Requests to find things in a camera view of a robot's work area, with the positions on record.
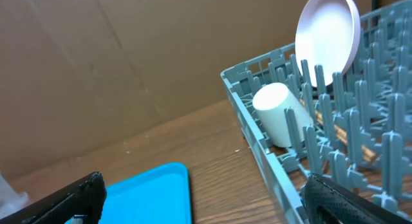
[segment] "white plate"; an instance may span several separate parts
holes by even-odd
[[[312,86],[317,87],[315,65],[321,64],[326,85],[334,72],[346,73],[361,37],[361,19],[353,0],[309,0],[304,6],[295,37],[297,65],[308,61]]]

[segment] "white cup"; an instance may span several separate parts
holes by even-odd
[[[301,142],[304,140],[303,127],[314,124],[306,109],[282,83],[276,82],[262,87],[253,97],[252,103],[272,143],[278,147],[292,145],[286,124],[286,108],[292,108],[295,112]]]

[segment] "wooden stick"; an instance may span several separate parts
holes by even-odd
[[[318,111],[315,110],[315,115],[316,115],[316,120],[318,123],[320,123],[323,126],[323,118],[322,114]],[[338,127],[337,125],[334,125],[335,131],[337,138],[344,144],[348,145],[348,139],[347,139],[347,134],[346,131]],[[371,149],[368,149],[365,145],[362,145],[362,152],[363,152],[363,159],[369,163],[373,163],[377,158],[378,155],[375,154]]]

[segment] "dish rack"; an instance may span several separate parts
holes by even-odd
[[[325,86],[316,66],[317,88],[307,62],[296,62],[294,44],[237,64],[221,73],[267,189],[276,196],[289,223],[307,220],[301,189],[290,175],[319,173],[361,192],[381,207],[409,218],[402,208],[412,201],[412,0],[403,0],[361,17],[356,58],[345,75],[333,74]],[[301,64],[303,75],[297,64]],[[297,132],[294,111],[285,110],[292,146],[274,151],[252,106],[264,85],[281,82],[304,104],[314,126]],[[366,153],[373,158],[366,159]],[[378,174],[379,182],[366,174]]]

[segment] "cardboard backdrop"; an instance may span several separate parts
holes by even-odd
[[[3,176],[224,99],[220,72],[293,42],[306,2],[0,0]]]

